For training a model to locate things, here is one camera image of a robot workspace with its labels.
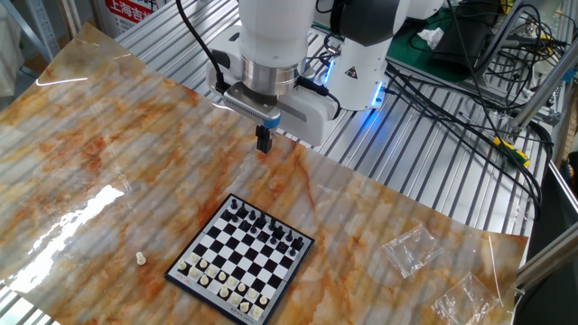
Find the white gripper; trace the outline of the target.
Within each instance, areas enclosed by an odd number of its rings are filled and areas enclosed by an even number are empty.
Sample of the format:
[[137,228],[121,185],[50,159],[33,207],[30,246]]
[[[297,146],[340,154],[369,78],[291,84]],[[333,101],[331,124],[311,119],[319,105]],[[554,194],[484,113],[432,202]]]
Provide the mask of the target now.
[[231,88],[223,94],[216,90],[216,70],[210,62],[206,64],[206,83],[224,107],[257,125],[256,148],[259,151],[270,152],[273,139],[269,129],[277,128],[312,146],[324,143],[336,125],[334,116],[338,106],[333,99],[303,86],[296,86],[281,96],[258,94],[241,82],[241,55],[223,51],[216,51],[214,55]]

